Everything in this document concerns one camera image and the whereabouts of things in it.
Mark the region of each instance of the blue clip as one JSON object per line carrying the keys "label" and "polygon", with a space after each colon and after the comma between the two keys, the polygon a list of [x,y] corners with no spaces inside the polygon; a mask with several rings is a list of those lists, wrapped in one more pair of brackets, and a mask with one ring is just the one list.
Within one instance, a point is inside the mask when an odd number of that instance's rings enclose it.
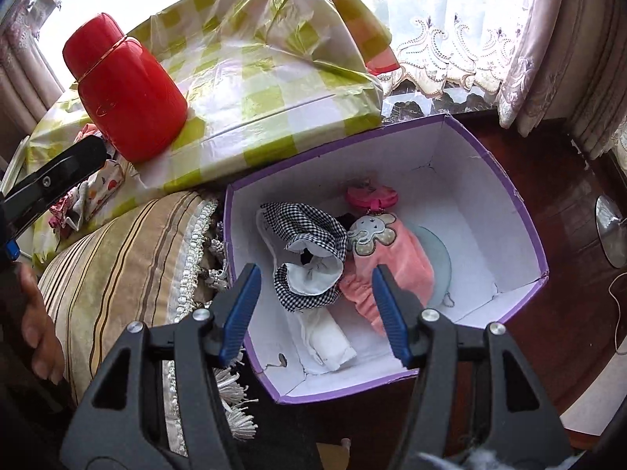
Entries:
{"label": "blue clip", "polygon": [[218,355],[222,366],[231,365],[237,357],[260,293],[261,269],[249,263],[233,287],[214,298],[211,310],[216,324],[221,325],[224,331],[222,348]]}
{"label": "blue clip", "polygon": [[9,240],[4,246],[4,252],[7,258],[11,261],[15,261],[20,257],[20,246],[18,246],[15,240]]}
{"label": "blue clip", "polygon": [[392,353],[400,360],[400,363],[409,368],[412,354],[407,323],[403,318],[399,306],[396,304],[396,298],[394,298],[391,286],[396,286],[396,289],[398,289],[395,282],[388,284],[383,273],[381,273],[381,266],[378,266],[372,271],[372,292],[374,293],[374,300],[377,303],[377,309],[381,315],[383,326],[386,329],[388,341],[390,341]]}

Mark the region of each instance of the metal screw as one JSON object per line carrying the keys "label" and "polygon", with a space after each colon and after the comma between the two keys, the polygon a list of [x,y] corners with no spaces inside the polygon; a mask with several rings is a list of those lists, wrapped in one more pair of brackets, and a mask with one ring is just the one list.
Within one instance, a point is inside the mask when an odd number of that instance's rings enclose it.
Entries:
{"label": "metal screw", "polygon": [[490,332],[495,336],[502,336],[507,331],[506,326],[499,322],[490,323]]}
{"label": "metal screw", "polygon": [[143,330],[143,323],[142,322],[130,322],[126,326],[126,330],[128,330],[131,334],[137,334],[138,332],[141,332]]}
{"label": "metal screw", "polygon": [[196,309],[192,313],[192,318],[197,322],[203,322],[204,320],[208,320],[210,316],[211,313],[209,312],[209,309]]}
{"label": "metal screw", "polygon": [[440,314],[435,309],[425,309],[421,316],[426,322],[437,322],[440,319]]}

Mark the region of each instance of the green checkered plastic bag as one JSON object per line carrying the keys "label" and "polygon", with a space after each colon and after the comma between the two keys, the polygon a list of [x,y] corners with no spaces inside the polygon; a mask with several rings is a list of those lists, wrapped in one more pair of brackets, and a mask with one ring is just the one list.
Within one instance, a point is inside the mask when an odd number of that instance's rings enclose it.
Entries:
{"label": "green checkered plastic bag", "polygon": [[[237,174],[381,123],[382,90],[366,65],[393,58],[390,33],[360,0],[181,0],[130,32],[189,104],[168,150],[134,168],[80,232],[59,242],[35,223],[34,262],[146,201]],[[89,122],[76,86],[37,125],[29,172]]]}

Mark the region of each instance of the metal lamp base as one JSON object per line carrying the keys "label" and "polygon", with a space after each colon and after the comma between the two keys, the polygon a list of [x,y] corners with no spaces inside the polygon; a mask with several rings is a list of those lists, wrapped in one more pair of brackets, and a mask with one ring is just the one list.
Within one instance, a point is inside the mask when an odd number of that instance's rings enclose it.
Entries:
{"label": "metal lamp base", "polygon": [[627,219],[616,204],[601,195],[596,201],[596,228],[601,246],[612,266],[617,269],[627,264]]}

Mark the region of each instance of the finger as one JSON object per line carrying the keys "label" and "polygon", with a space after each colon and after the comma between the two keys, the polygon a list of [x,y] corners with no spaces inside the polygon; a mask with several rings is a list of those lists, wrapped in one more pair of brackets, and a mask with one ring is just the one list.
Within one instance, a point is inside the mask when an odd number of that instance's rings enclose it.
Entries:
{"label": "finger", "polygon": [[46,328],[48,315],[33,270],[20,264],[19,275],[22,292],[26,298],[26,311],[22,319],[22,336],[31,348],[36,348]]}
{"label": "finger", "polygon": [[35,271],[23,263],[20,263],[19,267],[18,276],[20,276],[20,285],[24,295],[26,295],[28,303],[38,303],[41,300],[43,304],[42,292],[39,286],[37,286],[37,275]]}
{"label": "finger", "polygon": [[58,340],[54,335],[54,325],[52,320],[50,320],[49,325],[43,332],[42,340],[33,354],[31,364],[33,372],[43,380],[47,380],[54,370],[54,361],[57,357],[57,344]]}
{"label": "finger", "polygon": [[22,335],[24,336],[24,341],[31,348],[37,348],[40,344],[48,320],[49,316],[46,314],[46,309],[44,309],[43,305],[33,306],[28,304],[26,306],[24,318],[22,319]]}
{"label": "finger", "polygon": [[63,372],[65,371],[65,359],[63,357],[63,348],[61,347],[59,339],[57,339],[54,334],[53,337],[56,344],[56,350],[54,353],[54,365],[50,373],[50,381],[57,385],[63,378]]}

